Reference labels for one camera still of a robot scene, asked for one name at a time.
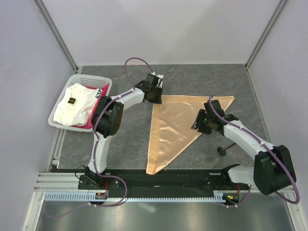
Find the peach satin napkin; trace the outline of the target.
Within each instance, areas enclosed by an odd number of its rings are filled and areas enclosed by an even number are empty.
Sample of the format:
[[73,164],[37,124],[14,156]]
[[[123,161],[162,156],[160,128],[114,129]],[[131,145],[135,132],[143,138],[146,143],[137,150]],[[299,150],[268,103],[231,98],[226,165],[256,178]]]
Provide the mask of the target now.
[[154,175],[167,167],[201,133],[191,126],[208,96],[163,95],[152,110],[146,173]]

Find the black spoon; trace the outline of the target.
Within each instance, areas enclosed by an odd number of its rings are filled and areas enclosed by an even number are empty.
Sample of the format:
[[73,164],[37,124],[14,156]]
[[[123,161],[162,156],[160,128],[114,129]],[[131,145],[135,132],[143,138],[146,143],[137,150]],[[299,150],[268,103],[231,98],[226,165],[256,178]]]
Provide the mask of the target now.
[[221,156],[225,156],[226,155],[226,151],[229,149],[229,148],[231,148],[231,147],[233,147],[233,146],[235,146],[236,145],[236,143],[233,143],[233,144],[231,144],[231,145],[229,145],[228,147],[218,147],[217,148],[217,152],[221,155]]

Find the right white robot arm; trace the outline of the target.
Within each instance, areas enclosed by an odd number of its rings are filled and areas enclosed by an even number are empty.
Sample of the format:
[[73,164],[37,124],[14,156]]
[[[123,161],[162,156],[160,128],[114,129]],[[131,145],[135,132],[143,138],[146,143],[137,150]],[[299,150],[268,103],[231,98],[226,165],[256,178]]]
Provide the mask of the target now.
[[296,184],[290,152],[284,145],[275,146],[250,131],[233,114],[225,114],[218,100],[208,100],[200,109],[192,129],[203,134],[213,131],[232,140],[254,161],[253,167],[234,164],[223,169],[221,186],[232,189],[238,183],[254,185],[269,195]]

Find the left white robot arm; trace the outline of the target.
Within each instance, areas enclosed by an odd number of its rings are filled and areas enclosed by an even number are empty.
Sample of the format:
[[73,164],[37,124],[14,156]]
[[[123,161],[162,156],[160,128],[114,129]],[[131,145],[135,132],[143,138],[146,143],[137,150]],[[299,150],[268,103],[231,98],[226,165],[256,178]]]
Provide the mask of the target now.
[[90,162],[85,169],[89,184],[95,189],[105,185],[103,172],[107,167],[107,155],[114,135],[118,132],[123,112],[139,103],[162,103],[163,75],[148,74],[146,79],[117,96],[102,96],[93,113],[94,144]]

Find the white plastic basket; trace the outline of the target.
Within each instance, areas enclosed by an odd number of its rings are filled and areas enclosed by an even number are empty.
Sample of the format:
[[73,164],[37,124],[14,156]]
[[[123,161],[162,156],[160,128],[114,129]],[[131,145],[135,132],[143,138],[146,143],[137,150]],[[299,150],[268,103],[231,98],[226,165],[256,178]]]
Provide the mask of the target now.
[[76,74],[69,78],[48,118],[50,126],[91,132],[91,118],[98,100],[109,95],[112,80],[106,77]]

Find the white cloth with logo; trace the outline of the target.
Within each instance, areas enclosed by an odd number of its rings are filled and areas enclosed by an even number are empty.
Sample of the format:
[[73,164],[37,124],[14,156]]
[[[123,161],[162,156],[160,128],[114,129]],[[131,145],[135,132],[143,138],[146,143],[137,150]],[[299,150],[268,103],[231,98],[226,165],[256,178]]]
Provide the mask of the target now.
[[64,126],[85,126],[100,96],[100,89],[89,89],[76,83],[65,90],[57,104],[53,121]]

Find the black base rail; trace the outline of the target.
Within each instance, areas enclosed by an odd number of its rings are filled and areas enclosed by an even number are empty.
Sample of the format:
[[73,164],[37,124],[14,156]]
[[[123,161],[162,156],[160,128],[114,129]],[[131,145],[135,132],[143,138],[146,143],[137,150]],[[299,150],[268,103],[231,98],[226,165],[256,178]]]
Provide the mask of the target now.
[[220,169],[167,169],[154,175],[141,169],[107,169],[96,183],[85,174],[80,190],[107,190],[116,197],[213,196],[215,191],[245,191],[247,184],[228,181]]

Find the left aluminium frame post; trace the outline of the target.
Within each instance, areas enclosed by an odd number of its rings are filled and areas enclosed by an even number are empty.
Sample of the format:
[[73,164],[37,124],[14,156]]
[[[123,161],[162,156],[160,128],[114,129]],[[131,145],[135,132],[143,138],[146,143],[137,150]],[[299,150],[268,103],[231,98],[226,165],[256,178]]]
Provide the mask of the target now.
[[68,47],[66,46],[55,22],[53,21],[47,7],[45,6],[44,2],[42,0],[34,0],[34,4],[40,11],[40,14],[42,15],[44,21],[46,22],[48,28],[50,29],[52,35],[54,36],[57,44],[59,45],[61,51],[63,52],[64,56],[66,57],[67,61],[69,62],[70,66],[72,67],[74,73],[78,73],[79,67],[76,64],[73,56],[71,55]]

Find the aluminium frame post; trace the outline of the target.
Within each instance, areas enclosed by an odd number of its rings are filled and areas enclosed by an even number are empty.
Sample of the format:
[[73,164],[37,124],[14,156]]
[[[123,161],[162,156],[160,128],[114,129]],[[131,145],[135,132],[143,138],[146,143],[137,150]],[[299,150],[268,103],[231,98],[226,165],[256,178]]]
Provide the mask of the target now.
[[273,29],[276,21],[278,20],[280,14],[284,10],[286,4],[288,3],[288,0],[280,0],[275,7],[274,12],[272,13],[269,21],[267,22],[263,32],[261,33],[261,36],[259,37],[256,45],[254,46],[247,62],[245,63],[245,69],[248,70],[249,67],[252,65],[254,59],[256,58],[257,54],[259,53],[260,49],[262,48],[264,42],[266,41],[268,35],[270,34],[271,30]]
[[55,22],[53,21],[47,7],[45,6],[44,2],[42,0],[34,0],[34,4],[40,11],[40,14],[42,15],[44,21],[46,22],[48,28],[50,29],[52,35],[54,36],[57,44],[59,45],[61,51],[63,52],[64,56],[66,57],[67,61],[69,62],[70,66],[72,67],[74,73],[78,73],[79,67],[76,64],[73,56],[71,55],[68,47],[66,46]]

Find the right aluminium frame post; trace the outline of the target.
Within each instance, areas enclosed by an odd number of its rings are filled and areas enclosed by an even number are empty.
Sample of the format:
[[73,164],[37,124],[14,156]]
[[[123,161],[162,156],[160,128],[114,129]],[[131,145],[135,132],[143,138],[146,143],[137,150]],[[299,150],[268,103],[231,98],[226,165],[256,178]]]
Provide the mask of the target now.
[[248,70],[249,67],[252,65],[254,59],[256,58],[257,54],[259,53],[260,49],[262,48],[264,42],[266,41],[268,35],[270,34],[271,30],[273,29],[276,21],[278,20],[280,14],[284,10],[286,4],[288,3],[288,0],[280,0],[275,7],[274,12],[272,13],[269,21],[267,22],[263,32],[261,33],[261,36],[259,37],[256,45],[254,46],[247,62],[245,63],[245,69]]

